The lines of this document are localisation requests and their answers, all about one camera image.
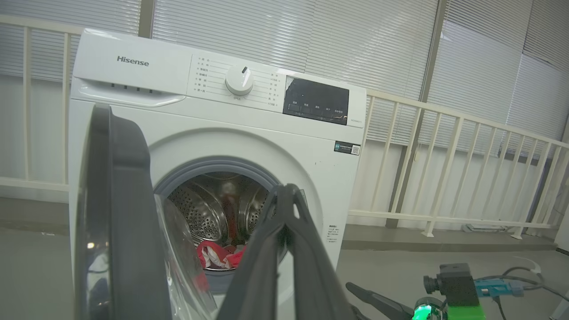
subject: blue connector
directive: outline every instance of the blue connector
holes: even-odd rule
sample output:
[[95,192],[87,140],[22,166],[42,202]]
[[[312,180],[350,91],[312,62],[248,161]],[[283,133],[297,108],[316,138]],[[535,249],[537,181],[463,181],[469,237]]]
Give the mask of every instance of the blue connector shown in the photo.
[[506,282],[502,279],[475,280],[474,285],[479,298],[497,296],[523,297],[523,284],[521,281]]

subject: control panel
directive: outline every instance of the control panel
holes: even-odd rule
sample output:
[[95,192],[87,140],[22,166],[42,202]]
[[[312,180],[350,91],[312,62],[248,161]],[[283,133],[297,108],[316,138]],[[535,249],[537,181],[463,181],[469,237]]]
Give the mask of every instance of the control panel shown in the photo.
[[341,125],[348,123],[347,89],[287,76],[284,97],[284,114]]
[[192,54],[187,96],[361,128],[365,120],[365,108],[348,119],[350,103],[365,105],[361,88],[213,52]]
[[194,54],[189,96],[281,112],[286,75],[258,63],[218,54]]

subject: washing machine door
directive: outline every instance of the washing machine door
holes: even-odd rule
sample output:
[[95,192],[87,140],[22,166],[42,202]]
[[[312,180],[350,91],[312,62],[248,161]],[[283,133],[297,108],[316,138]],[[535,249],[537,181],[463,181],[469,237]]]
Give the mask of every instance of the washing machine door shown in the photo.
[[[180,265],[172,268],[166,228],[175,206],[155,199],[144,136],[108,105],[93,109],[78,198],[76,319],[210,318],[215,303],[207,288],[194,292],[180,280]],[[204,305],[208,297],[213,305]]]

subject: button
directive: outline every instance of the button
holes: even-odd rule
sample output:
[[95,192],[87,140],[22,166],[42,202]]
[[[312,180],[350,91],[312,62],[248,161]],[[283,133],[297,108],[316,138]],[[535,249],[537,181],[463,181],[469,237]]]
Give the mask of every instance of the button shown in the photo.
[[300,111],[300,106],[298,104],[289,104],[288,109],[290,111]]

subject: hisense logo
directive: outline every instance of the hisense logo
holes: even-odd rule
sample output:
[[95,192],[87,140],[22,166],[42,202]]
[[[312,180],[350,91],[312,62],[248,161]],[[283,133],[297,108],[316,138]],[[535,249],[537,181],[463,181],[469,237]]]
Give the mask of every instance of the hisense logo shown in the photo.
[[121,57],[121,56],[117,56],[117,61],[120,62],[124,62],[124,63],[132,63],[132,64],[137,64],[137,65],[144,65],[144,66],[149,66],[148,62],[144,62],[144,61],[140,61],[140,60],[133,60],[133,59],[128,59],[127,57]]

